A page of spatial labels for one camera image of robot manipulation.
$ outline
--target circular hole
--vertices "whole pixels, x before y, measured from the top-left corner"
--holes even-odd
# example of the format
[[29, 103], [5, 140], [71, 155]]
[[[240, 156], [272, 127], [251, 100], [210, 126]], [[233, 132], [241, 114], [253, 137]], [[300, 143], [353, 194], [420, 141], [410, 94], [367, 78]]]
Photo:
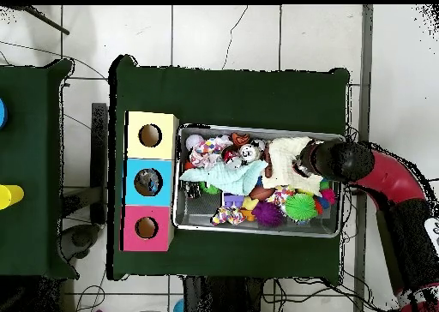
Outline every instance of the circular hole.
[[154, 218], [141, 218], [135, 223], [135, 232], [137, 235], [143, 239], [151, 239], [157, 234], [159, 225]]
[[139, 130], [139, 141], [145, 147], [156, 147], [161, 142], [161, 130], [155, 124], [147, 124]]
[[135, 175], [135, 190], [142, 196], [156, 196], [163, 186], [163, 179], [157, 170], [148, 168]]

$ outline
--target yellow cylinder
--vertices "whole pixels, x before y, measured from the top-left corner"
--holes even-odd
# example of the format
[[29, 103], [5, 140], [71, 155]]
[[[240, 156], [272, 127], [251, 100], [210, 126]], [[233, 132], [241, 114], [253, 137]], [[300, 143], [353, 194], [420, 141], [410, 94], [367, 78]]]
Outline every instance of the yellow cylinder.
[[24, 191], [17, 185], [0, 185], [0, 210], [16, 204], [24, 197]]

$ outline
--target metal tray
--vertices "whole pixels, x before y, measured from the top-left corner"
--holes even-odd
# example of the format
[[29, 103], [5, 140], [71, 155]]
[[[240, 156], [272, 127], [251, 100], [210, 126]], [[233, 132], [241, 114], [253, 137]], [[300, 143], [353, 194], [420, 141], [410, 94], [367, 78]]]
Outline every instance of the metal tray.
[[[280, 137], [308, 136], [320, 141], [338, 140], [344, 141], [342, 135], [330, 135], [326, 133], [294, 132], [275, 129], [253, 129], [240, 127], [222, 127], [216, 125], [181, 124], [177, 132], [176, 145], [176, 170], [174, 183], [174, 198], [172, 207], [172, 222], [178, 229], [192, 231], [229, 231], [250, 234], [299, 236], [299, 237], [335, 237], [339, 231], [339, 204], [326, 209], [322, 215], [311, 219], [306, 225], [298, 225], [289, 218], [285, 218], [283, 225], [274, 229], [259, 225], [257, 221], [245, 220], [239, 225], [224, 224], [212, 225], [210, 219], [221, 205], [221, 194], [204, 194], [198, 199], [187, 199], [183, 189], [183, 182], [178, 179], [184, 171], [184, 160], [188, 156], [185, 143], [189, 135], [198, 134], [204, 138], [215, 137], [216, 135], [231, 135], [232, 133], [249, 134], [250, 138], [273, 140]], [[337, 183], [330, 183], [340, 198], [340, 186]]]

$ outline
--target green spiky ball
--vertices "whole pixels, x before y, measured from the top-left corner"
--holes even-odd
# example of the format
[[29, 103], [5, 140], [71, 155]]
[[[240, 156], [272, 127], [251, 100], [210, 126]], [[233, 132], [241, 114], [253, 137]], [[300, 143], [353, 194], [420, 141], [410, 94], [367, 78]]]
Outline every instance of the green spiky ball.
[[294, 220], [306, 220], [318, 215], [312, 196], [294, 194], [288, 196], [285, 202], [286, 214]]
[[221, 192], [220, 189], [214, 187], [213, 185], [207, 187], [205, 182], [200, 182], [200, 187], [205, 193], [210, 195], [217, 195]]

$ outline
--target cube with hole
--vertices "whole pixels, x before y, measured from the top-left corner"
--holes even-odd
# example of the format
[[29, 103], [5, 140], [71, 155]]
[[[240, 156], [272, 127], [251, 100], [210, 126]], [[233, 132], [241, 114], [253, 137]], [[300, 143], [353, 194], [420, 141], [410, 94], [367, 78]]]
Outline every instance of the cube with hole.
[[178, 120], [172, 114], [125, 113], [122, 251], [167, 251]]

